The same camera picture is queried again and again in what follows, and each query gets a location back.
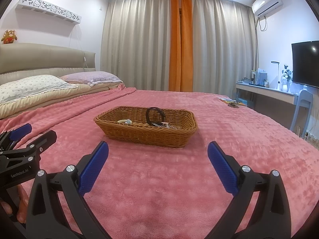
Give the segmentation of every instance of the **metal screw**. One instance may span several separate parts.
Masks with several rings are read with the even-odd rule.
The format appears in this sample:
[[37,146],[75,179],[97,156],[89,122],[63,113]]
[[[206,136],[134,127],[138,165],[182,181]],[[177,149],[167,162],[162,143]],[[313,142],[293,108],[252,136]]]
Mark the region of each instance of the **metal screw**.
[[244,172],[250,172],[250,167],[247,166],[247,165],[244,165],[242,168],[241,168]]
[[44,175],[44,170],[40,170],[40,171],[38,171],[38,176],[43,176]]
[[67,168],[66,168],[66,171],[67,172],[73,172],[75,169],[74,165],[69,165]]
[[279,176],[279,172],[276,171],[276,170],[273,170],[273,171],[272,171],[272,175],[278,177],[278,176]]

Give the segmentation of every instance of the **upholstered headboard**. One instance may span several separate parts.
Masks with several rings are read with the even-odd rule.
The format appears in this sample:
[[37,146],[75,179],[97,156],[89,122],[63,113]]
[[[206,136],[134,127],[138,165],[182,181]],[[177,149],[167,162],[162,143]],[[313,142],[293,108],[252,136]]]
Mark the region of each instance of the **upholstered headboard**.
[[0,45],[0,85],[40,74],[95,71],[95,53],[33,43]]

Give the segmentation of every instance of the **stuffed animal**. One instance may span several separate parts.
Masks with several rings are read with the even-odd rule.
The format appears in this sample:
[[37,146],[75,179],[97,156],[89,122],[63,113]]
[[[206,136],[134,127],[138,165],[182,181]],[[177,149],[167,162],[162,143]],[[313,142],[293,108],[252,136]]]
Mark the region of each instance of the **stuffed animal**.
[[3,44],[13,43],[14,40],[18,39],[16,34],[17,32],[15,30],[6,30],[1,41],[3,41]]

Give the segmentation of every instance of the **human hand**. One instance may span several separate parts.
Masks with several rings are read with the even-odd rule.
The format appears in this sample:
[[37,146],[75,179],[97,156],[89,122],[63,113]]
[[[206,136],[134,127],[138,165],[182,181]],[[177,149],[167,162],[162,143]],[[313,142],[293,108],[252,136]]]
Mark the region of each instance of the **human hand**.
[[[17,220],[21,224],[23,224],[23,223],[25,224],[27,221],[27,210],[28,210],[29,197],[21,184],[19,184],[17,186],[17,188],[18,188],[18,194],[19,194],[19,198],[20,198],[19,210],[17,213]],[[8,215],[12,214],[12,209],[8,203],[6,203],[4,201],[0,201],[0,204],[2,205],[5,212]]]

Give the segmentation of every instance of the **wicker basket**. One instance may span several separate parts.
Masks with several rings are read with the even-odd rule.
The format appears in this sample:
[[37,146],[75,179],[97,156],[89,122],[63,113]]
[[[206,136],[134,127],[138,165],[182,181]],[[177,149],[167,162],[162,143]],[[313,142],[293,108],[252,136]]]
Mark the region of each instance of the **wicker basket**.
[[[192,112],[162,109],[166,122],[181,127],[181,129],[171,129],[148,125],[146,110],[147,108],[142,107],[119,106],[96,116],[94,121],[109,138],[162,147],[184,147],[197,130]],[[150,111],[149,116],[151,121],[161,122],[158,112]],[[133,124],[117,122],[123,119],[130,119]]]

